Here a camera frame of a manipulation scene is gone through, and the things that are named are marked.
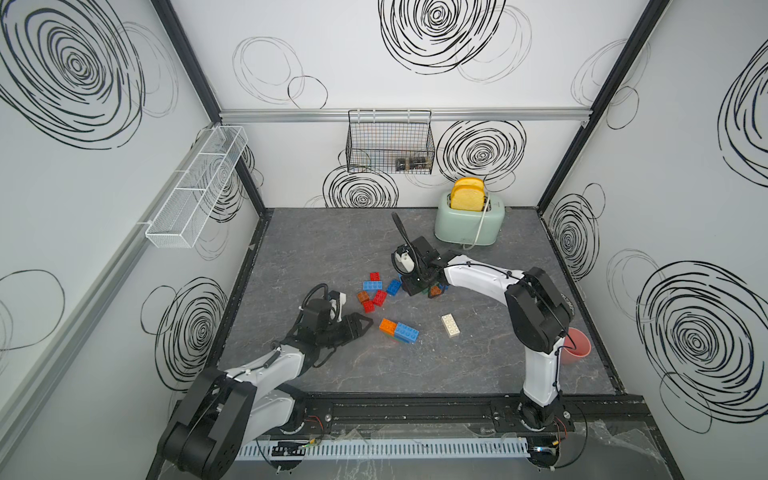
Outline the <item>orange lego brick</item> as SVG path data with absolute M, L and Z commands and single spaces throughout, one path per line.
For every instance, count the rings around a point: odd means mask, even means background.
M 379 330 L 384 334 L 394 337 L 398 324 L 388 319 L 382 319 L 379 323 Z

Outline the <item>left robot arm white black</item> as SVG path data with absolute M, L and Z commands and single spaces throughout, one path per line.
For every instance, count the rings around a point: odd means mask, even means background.
M 243 445 L 274 428 L 300 428 L 302 394 L 285 384 L 317 366 L 323 350 L 335 352 L 374 325 L 359 312 L 344 315 L 344 303 L 336 291 L 307 299 L 271 352 L 236 368 L 204 369 L 173 412 L 146 477 L 158 479 L 170 464 L 198 479 L 220 479 Z

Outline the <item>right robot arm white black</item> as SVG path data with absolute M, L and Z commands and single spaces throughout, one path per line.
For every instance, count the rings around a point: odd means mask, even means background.
M 442 255 L 423 237 L 398 246 L 391 262 L 411 296 L 441 283 L 507 307 L 516 338 L 525 348 L 518 415 L 532 431 L 552 426 L 561 405 L 561 354 L 574 310 L 546 271 L 502 268 L 456 252 Z

